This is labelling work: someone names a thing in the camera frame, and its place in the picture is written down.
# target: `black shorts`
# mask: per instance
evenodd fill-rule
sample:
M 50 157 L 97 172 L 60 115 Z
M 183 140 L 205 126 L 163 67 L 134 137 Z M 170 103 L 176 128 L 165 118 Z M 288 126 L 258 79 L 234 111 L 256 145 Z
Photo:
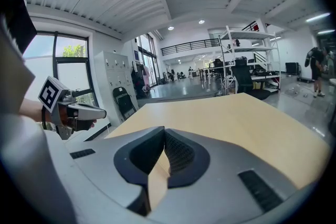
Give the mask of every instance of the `black shorts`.
M 311 67 L 311 79 L 318 80 L 322 77 L 321 70 L 317 67 Z

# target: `black slot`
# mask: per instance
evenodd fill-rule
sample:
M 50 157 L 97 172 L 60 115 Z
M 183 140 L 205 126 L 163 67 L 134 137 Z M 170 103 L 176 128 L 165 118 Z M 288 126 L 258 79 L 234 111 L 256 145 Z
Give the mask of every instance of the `black slot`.
M 73 159 L 78 159 L 78 158 L 82 158 L 82 157 L 91 155 L 93 153 L 96 153 L 96 152 L 93 149 L 89 148 L 88 150 L 72 152 L 72 153 L 70 153 L 70 155 Z
M 238 176 L 264 213 L 282 203 L 282 199 L 253 170 L 242 172 Z

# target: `wooden table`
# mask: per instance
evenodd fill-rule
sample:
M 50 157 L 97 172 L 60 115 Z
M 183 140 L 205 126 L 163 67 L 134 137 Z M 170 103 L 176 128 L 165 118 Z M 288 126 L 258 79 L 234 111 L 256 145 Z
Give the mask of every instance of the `wooden table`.
M 328 144 L 307 127 L 245 93 L 146 104 L 107 138 L 154 126 L 237 144 L 281 171 L 298 189 L 319 178 L 331 152 Z M 163 153 L 149 177 L 152 208 L 166 191 L 168 170 Z

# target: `ceiling light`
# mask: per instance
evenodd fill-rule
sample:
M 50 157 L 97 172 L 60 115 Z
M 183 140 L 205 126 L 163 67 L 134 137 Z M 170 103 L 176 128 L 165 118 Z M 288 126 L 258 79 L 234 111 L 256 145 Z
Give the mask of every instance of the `ceiling light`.
M 318 34 L 323 35 L 323 34 L 327 34 L 327 33 L 331 33 L 331 32 L 335 32 L 335 29 L 320 31 L 320 32 L 318 32 Z
M 279 39 L 279 38 L 281 38 L 281 36 L 276 37 L 276 39 Z M 275 38 L 270 39 L 270 41 L 273 41 L 273 40 L 275 40 Z
M 330 15 L 330 12 L 327 12 L 327 13 L 323 13 L 323 14 L 321 14 L 321 15 L 319 15 L 319 16 L 315 16 L 315 17 L 312 17 L 312 18 L 310 18 L 310 19 L 308 19 L 308 20 L 306 20 L 306 22 L 311 22 L 311 21 L 313 21 L 313 20 L 318 20 L 318 19 L 321 19 L 321 18 L 324 18 L 324 17 L 327 17 L 327 16 L 329 16 Z

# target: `green tree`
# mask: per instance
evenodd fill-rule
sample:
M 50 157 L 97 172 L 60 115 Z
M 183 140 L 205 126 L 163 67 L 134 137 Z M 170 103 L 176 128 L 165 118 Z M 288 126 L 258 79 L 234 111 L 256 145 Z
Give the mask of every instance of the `green tree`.
M 76 45 L 72 48 L 72 45 L 64 48 L 63 57 L 84 57 L 85 48 L 81 45 Z

